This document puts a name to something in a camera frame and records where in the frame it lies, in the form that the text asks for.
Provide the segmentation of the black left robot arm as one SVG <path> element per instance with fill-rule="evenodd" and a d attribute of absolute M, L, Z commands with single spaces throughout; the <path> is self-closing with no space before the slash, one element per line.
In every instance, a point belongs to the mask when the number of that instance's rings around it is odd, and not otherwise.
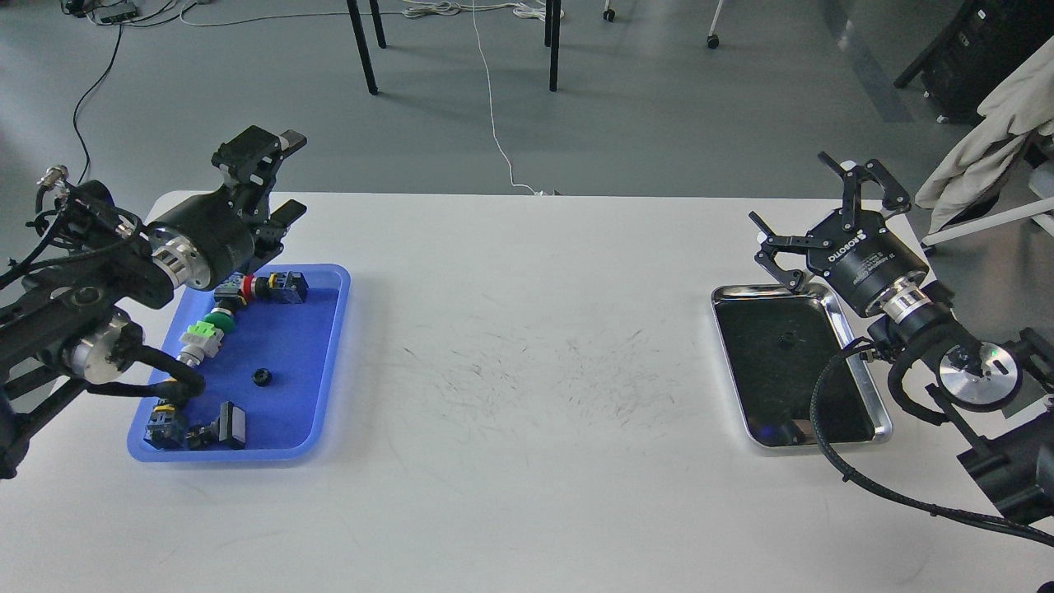
<path fill-rule="evenodd" d="M 282 253 L 287 229 L 306 211 L 297 200 L 268 209 L 280 165 L 305 144 L 292 130 L 245 129 L 213 154 L 221 187 L 150 224 L 117 207 L 104 184 L 72 184 L 67 169 L 48 169 L 31 221 L 39 244 L 2 276 L 3 286 L 23 286 L 2 308 L 4 479 L 16 476 L 31 437 L 86 392 L 157 399 L 147 424 L 152 446 L 243 446 L 242 412 L 234 406 L 222 406 L 221 417 L 204 427 L 189 427 L 182 410 L 204 392 L 198 367 L 217 352 L 238 308 L 304 299 L 300 275 L 260 277 L 259 269 Z M 118 303 L 159 309 L 180 286 L 214 292 L 217 304 L 172 357 L 147 345 L 142 327 Z"/>

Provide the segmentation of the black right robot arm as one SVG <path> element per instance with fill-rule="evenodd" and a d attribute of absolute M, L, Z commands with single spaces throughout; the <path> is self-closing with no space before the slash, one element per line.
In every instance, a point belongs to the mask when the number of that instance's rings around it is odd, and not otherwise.
<path fill-rule="evenodd" d="M 824 152 L 819 159 L 841 180 L 840 207 L 802 236 L 781 236 L 757 213 L 749 216 L 760 229 L 754 258 L 779 284 L 801 293 L 818 275 L 855 315 L 872 319 L 867 335 L 835 354 L 814 384 L 809 420 L 822 454 L 844 481 L 890 502 L 1051 545 L 1050 534 L 1034 523 L 1052 514 L 1052 410 L 993 439 L 977 434 L 963 412 L 1006 409 L 1024 375 L 1051 388 L 1052 345 L 1032 328 L 1021 330 L 1016 341 L 978 340 L 955 318 L 952 292 L 941 282 L 928 282 L 926 263 L 886 225 L 912 206 L 889 169 L 876 159 L 841 164 Z M 935 427 L 956 427 L 969 444 L 958 461 L 997 516 L 919 502 L 870 479 L 832 448 L 819 401 L 833 367 L 857 356 L 891 364 L 889 394 L 904 412 Z"/>

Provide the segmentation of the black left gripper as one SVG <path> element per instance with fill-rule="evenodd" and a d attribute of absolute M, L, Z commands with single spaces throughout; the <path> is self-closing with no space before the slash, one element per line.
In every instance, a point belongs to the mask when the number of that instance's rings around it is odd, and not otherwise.
<path fill-rule="evenodd" d="M 268 195 L 285 159 L 307 142 L 294 130 L 276 135 L 250 125 L 213 153 L 225 187 L 195 194 L 147 226 L 154 263 L 173 286 L 210 292 L 233 273 L 256 273 L 271 262 L 306 205 L 287 200 L 268 215 Z"/>

